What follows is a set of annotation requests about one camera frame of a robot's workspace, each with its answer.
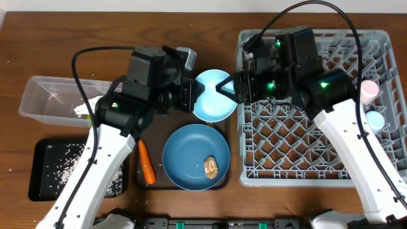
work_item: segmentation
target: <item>clear plastic container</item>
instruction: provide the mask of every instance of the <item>clear plastic container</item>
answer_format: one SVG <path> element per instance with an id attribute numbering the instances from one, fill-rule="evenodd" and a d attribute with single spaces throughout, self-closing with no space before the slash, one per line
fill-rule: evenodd
<path id="1" fill-rule="evenodd" d="M 80 80 L 91 99 L 104 95 L 111 82 Z M 18 112 L 45 124 L 70 127 L 90 127 L 87 115 L 79 117 L 74 108 L 82 105 L 83 99 L 73 78 L 33 76 L 28 80 Z"/>

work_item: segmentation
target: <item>light blue bowl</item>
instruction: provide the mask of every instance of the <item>light blue bowl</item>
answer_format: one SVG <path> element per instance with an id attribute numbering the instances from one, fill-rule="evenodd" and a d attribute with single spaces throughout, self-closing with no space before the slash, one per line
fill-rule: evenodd
<path id="1" fill-rule="evenodd" d="M 205 176 L 204 162 L 215 158 L 219 173 L 214 179 Z M 200 191 L 220 182 L 229 169 L 230 150 L 224 137 L 207 125 L 191 124 L 179 128 L 167 140 L 163 167 L 170 180 L 185 190 Z"/>
<path id="2" fill-rule="evenodd" d="M 215 86 L 229 77 L 229 74 L 211 69 L 199 74 L 198 82 L 205 86 L 205 91 L 195 103 L 193 113 L 202 121 L 217 122 L 229 117 L 236 109 L 237 103 L 216 92 Z M 233 84 L 227 83 L 224 90 L 234 93 Z"/>

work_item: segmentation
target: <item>tray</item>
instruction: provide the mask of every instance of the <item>tray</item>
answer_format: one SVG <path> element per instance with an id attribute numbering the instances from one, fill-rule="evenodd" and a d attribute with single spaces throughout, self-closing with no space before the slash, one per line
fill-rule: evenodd
<path id="1" fill-rule="evenodd" d="M 37 142 L 32 161 L 29 198 L 32 201 L 58 199 L 72 166 L 79 160 L 86 138 L 42 139 Z M 128 186 L 128 160 L 125 160 L 106 192 L 105 198 L 122 194 Z"/>
<path id="2" fill-rule="evenodd" d="M 260 30 L 239 34 L 237 70 L 254 67 L 244 57 L 241 42 Z M 263 36 L 271 54 L 279 30 L 267 30 Z M 363 78 L 380 87 L 376 99 L 364 107 L 378 111 L 386 120 L 376 134 L 390 161 L 406 180 L 406 103 L 400 84 L 389 35 L 385 31 L 358 31 L 363 51 Z M 356 84 L 357 50 L 352 32 L 347 30 L 314 30 L 317 51 L 324 68 L 343 69 Z M 258 62 L 258 69 L 276 64 L 270 59 Z M 288 106 L 274 106 L 267 100 L 238 105 L 240 148 L 240 181 L 245 186 L 354 186 L 339 156 L 324 134 L 304 112 Z"/>
<path id="3" fill-rule="evenodd" d="M 141 163 L 139 160 L 138 150 L 135 150 L 135 166 L 133 173 L 134 183 L 138 188 L 143 190 L 181 190 L 176 186 L 166 175 L 162 166 L 162 155 L 164 145 L 167 139 L 177 129 L 193 124 L 201 123 L 206 125 L 205 122 L 200 121 L 193 113 L 185 113 L 178 110 L 171 110 L 167 116 L 156 115 L 152 124 L 142 133 L 141 139 L 144 141 L 147 147 L 148 155 L 151 165 L 154 168 L 156 175 L 156 183 L 147 185 L 142 173 Z M 228 142 L 228 119 L 213 123 L 216 130 L 218 130 Z M 218 190 L 223 188 L 229 181 L 230 172 L 228 171 L 222 181 L 215 185 L 211 190 Z"/>

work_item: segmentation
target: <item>brown tray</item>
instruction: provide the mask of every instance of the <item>brown tray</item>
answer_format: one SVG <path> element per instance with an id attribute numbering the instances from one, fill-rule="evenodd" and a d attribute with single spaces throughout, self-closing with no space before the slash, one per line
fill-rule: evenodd
<path id="1" fill-rule="evenodd" d="M 180 188 L 168 178 L 164 171 L 162 165 L 163 149 L 167 139 L 172 133 L 185 125 L 194 123 L 206 125 L 204 121 L 199 120 L 193 113 L 185 113 L 175 109 L 171 110 L 167 116 L 156 115 L 154 117 L 152 124 L 142 133 L 141 139 L 146 144 L 150 162 L 156 175 L 156 183 L 151 185 L 146 184 L 139 160 L 138 146 L 136 145 L 136 150 L 134 151 L 136 153 L 134 156 L 136 161 L 134 164 L 137 166 L 134 167 L 133 172 L 135 174 L 133 178 L 138 188 L 144 190 L 180 190 Z M 215 129 L 219 131 L 226 139 L 226 142 L 228 142 L 229 119 L 213 124 Z M 218 190 L 223 188 L 228 183 L 229 178 L 230 173 L 228 171 L 225 177 L 211 189 Z"/>

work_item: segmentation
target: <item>black tray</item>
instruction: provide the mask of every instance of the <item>black tray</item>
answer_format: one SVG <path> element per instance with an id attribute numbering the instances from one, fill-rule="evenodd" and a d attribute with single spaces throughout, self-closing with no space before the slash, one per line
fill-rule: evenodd
<path id="1" fill-rule="evenodd" d="M 173 109 L 170 111 L 170 114 L 167 116 L 156 115 L 152 124 L 142 133 L 141 139 L 144 141 L 147 147 L 148 155 L 150 158 L 151 165 L 153 166 L 156 183 L 147 185 L 144 180 L 144 175 L 142 173 L 141 163 L 139 160 L 139 150 L 138 145 L 135 146 L 135 163 L 134 165 L 134 183 L 139 189 L 142 190 L 181 190 L 180 187 L 175 185 L 166 175 L 164 168 L 162 166 L 162 157 L 164 145 L 167 142 L 167 139 L 174 133 L 177 129 L 189 125 L 189 124 L 204 124 L 205 122 L 199 120 L 193 113 L 185 113 Z M 223 135 L 228 142 L 228 119 L 213 123 L 214 128 Z M 226 173 L 225 177 L 218 182 L 217 185 L 212 187 L 210 190 L 218 190 L 225 187 L 228 184 L 230 179 L 229 170 Z"/>
<path id="2" fill-rule="evenodd" d="M 85 147 L 85 137 L 42 139 L 37 142 L 32 161 L 28 196 L 32 201 L 56 200 L 64 189 L 63 170 L 78 160 Z M 120 166 L 121 180 L 110 186 L 105 198 L 117 197 L 128 187 L 128 159 Z"/>

